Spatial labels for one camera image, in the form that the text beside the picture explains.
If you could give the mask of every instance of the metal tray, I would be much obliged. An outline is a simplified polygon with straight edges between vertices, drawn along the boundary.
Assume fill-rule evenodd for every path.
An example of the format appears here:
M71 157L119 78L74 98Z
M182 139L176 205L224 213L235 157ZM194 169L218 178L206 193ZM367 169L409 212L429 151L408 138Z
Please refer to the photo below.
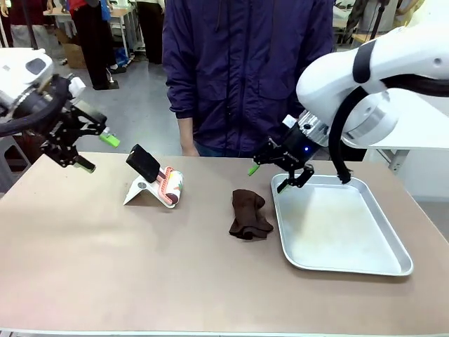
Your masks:
M283 252L308 270L406 276L413 262L376 202L359 179L342 185L335 176L313 176L303 188L277 187L272 179Z

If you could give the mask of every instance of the black shoe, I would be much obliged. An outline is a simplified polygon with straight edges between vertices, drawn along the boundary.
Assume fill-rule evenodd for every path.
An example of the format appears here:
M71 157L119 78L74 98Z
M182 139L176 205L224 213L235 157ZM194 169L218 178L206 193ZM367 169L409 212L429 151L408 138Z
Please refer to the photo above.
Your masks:
M117 81L107 82L106 84L100 84L99 86L93 86L94 90L115 90L119 88L119 83Z
M125 68L125 67L118 67L117 69L109 68L109 72L110 72L112 75L115 75L115 74L123 74L124 72L126 72L126 68Z

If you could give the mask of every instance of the blue jeans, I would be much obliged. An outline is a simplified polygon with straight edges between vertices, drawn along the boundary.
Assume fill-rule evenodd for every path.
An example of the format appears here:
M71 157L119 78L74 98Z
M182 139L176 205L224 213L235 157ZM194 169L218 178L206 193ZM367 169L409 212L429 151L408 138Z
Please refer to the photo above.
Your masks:
M227 157L227 158L253 158L251 152L242 152L231 149L216 149L214 147L204 146L195 142L195 147L202 157Z

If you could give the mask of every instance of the folded cloth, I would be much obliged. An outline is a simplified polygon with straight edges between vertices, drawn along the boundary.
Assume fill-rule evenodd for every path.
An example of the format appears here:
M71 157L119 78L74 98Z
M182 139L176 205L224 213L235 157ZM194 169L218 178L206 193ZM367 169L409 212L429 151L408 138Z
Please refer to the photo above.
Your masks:
M244 240L252 240L254 237L266 239L273 226L260 214L264 205L264 198L253 191L233 191L232 206L236 218L229 230L230 235Z

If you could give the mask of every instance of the person's hand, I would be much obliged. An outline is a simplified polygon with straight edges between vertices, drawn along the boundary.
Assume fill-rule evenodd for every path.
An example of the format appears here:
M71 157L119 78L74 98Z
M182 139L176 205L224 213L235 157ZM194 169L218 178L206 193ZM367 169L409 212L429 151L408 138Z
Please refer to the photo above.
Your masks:
M6 6L6 4L2 3L0 5L0 11L1 11L2 16L4 16L5 18L8 17L8 7Z
M182 155L185 157L199 157L198 150L196 149L195 145L190 146L182 146Z
M48 14L53 13L53 4L52 4L51 0L47 1L47 11L48 11Z

